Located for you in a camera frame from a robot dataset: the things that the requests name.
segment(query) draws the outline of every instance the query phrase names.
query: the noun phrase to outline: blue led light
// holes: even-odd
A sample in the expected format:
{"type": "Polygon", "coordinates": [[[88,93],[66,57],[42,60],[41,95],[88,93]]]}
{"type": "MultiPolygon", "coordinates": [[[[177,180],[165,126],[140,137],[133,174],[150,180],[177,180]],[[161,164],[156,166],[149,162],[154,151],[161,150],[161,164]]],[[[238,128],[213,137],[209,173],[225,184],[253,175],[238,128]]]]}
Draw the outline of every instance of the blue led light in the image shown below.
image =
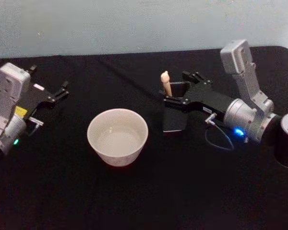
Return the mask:
{"type": "Polygon", "coordinates": [[[244,136],[244,132],[241,129],[239,129],[239,128],[234,129],[234,133],[237,136],[239,136],[239,137],[243,137],[244,136]]]}

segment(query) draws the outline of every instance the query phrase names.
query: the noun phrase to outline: black table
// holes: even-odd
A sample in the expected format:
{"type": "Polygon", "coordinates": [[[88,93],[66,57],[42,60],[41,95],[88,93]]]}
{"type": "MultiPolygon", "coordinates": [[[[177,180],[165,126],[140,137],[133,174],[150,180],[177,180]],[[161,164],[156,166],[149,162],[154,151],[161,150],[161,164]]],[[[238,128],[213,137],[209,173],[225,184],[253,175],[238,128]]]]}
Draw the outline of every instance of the black table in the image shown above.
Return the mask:
{"type": "MultiPolygon", "coordinates": [[[[234,152],[215,149],[204,140],[200,112],[181,135],[163,136],[164,70],[172,81],[198,71],[216,91],[239,97],[219,51],[0,59],[0,66],[37,64],[32,81],[55,92],[68,80],[71,92],[40,110],[45,125],[0,162],[0,228],[288,229],[288,170],[272,148],[236,139],[234,152]],[[86,139],[90,121],[111,108],[134,110],[149,126],[140,156],[123,169],[103,163],[86,139]]],[[[288,49],[251,51],[275,113],[288,113],[288,49]]]]}

